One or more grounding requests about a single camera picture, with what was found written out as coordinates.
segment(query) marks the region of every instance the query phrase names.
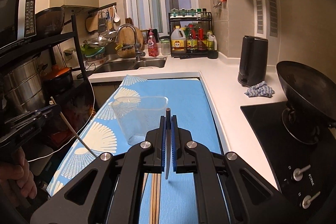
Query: black wok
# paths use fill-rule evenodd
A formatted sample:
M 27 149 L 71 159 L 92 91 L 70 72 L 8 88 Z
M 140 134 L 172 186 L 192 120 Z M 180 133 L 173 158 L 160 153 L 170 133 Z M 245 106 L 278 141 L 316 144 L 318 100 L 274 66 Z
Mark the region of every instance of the black wok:
M 328 127 L 336 127 L 336 84 L 307 65 L 281 61 L 277 64 L 281 87 L 290 105 Z

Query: orange pot lid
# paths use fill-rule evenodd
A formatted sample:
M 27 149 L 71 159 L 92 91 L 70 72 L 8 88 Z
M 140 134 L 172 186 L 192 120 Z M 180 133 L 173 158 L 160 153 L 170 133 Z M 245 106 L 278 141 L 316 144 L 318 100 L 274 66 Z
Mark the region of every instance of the orange pot lid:
M 51 67 L 51 72 L 43 77 L 43 81 L 54 79 L 54 78 L 56 78 L 56 77 L 58 77 L 62 74 L 67 73 L 70 70 L 71 70 L 71 68 L 69 68 L 69 67 L 59 68 L 58 65 L 53 65 Z

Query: stove knob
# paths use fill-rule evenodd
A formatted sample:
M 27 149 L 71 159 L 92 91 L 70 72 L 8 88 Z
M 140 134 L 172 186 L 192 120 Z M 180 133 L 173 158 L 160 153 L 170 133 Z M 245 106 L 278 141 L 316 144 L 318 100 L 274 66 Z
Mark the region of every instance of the stove knob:
M 310 168 L 310 165 L 307 165 L 306 167 L 300 169 L 296 168 L 293 173 L 293 179 L 296 181 L 300 181 L 303 176 L 303 172 L 307 171 Z
M 309 206 L 310 206 L 310 204 L 311 204 L 311 202 L 315 199 L 315 198 L 317 198 L 319 195 L 321 194 L 321 192 L 317 192 L 313 197 L 311 197 L 311 196 L 306 196 L 304 199 L 303 199 L 303 201 L 302 201 L 302 208 L 303 209 L 307 209 Z

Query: human hand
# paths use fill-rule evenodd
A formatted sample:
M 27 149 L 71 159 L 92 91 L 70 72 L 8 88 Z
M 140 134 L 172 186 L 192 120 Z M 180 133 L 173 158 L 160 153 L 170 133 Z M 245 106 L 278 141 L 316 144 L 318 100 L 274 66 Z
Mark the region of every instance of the human hand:
M 22 148 L 19 148 L 15 152 L 13 159 L 15 162 L 19 163 L 19 165 L 11 165 L 0 162 L 0 186 L 11 203 L 17 207 L 20 205 L 20 202 L 9 185 L 8 180 L 16 180 L 16 184 L 21 189 L 20 193 L 24 198 L 35 198 L 37 188 L 33 180 L 34 176 L 29 170 L 29 163 L 26 160 L 26 156 Z

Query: pink soap bottle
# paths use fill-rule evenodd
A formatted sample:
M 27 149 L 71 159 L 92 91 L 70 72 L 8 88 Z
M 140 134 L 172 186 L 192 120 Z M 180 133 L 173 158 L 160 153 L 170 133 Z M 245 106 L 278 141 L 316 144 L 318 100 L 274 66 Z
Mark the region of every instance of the pink soap bottle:
M 148 54 L 149 56 L 158 56 L 159 50 L 156 43 L 152 29 L 150 28 L 149 37 L 148 37 Z

